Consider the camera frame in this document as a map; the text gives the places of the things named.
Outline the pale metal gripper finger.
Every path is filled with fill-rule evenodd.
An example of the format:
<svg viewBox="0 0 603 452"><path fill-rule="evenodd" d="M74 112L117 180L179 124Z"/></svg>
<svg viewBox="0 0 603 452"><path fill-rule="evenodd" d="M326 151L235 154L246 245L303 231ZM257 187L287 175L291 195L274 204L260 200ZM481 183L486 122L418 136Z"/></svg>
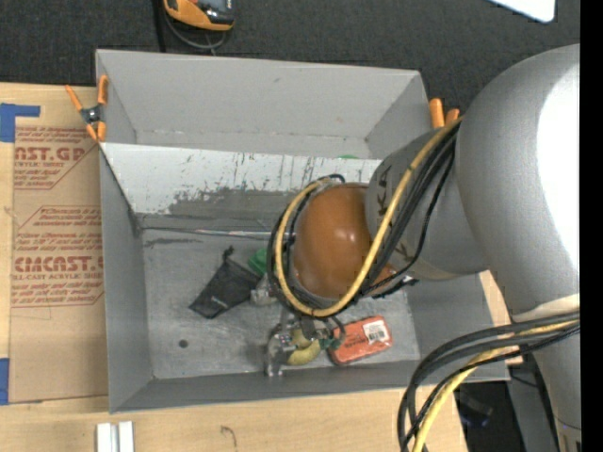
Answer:
<svg viewBox="0 0 603 452"><path fill-rule="evenodd" d="M268 377L282 375L282 365L285 362L284 342L280 334L270 337L266 350L266 374Z"/></svg>

